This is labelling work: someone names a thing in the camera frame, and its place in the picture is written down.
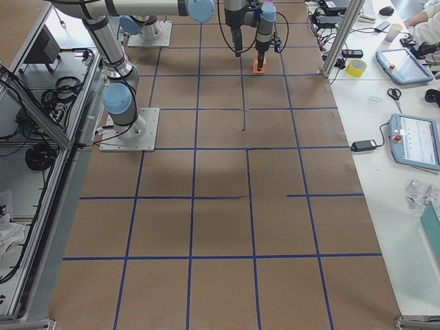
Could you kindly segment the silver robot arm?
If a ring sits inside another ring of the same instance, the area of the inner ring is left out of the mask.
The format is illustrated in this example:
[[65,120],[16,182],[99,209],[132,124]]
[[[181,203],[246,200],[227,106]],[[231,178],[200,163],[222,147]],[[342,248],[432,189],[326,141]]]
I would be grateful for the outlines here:
[[[267,63],[265,53],[270,47],[281,52],[281,40],[274,31],[276,7],[271,1],[224,1],[223,9],[225,24],[230,28],[232,45],[228,47],[235,56],[240,57],[249,48],[243,47],[241,27],[246,25],[256,29],[251,46],[257,51],[252,71],[263,74]],[[154,15],[124,15],[119,18],[122,29],[130,36],[130,47],[161,47],[168,46],[171,37],[172,23],[158,21]]]
[[102,103],[113,120],[114,137],[122,141],[142,138],[146,122],[135,105],[138,71],[112,32],[109,17],[126,17],[139,25],[157,15],[190,17],[205,23],[214,14],[213,1],[53,1],[52,5],[81,19],[99,51],[110,81],[102,93]]

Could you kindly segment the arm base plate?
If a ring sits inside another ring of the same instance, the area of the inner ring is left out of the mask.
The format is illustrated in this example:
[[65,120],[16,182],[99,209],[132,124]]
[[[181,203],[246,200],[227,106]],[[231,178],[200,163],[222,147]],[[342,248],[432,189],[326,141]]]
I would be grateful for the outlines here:
[[172,21],[156,21],[153,24],[145,25],[139,34],[129,37],[128,47],[168,47],[171,41],[172,27]]
[[126,128],[113,124],[111,116],[107,116],[106,125],[113,128],[103,133],[104,142],[100,143],[102,152],[131,152],[155,150],[157,128],[160,117],[159,108],[138,108],[137,120],[131,128],[122,134]]

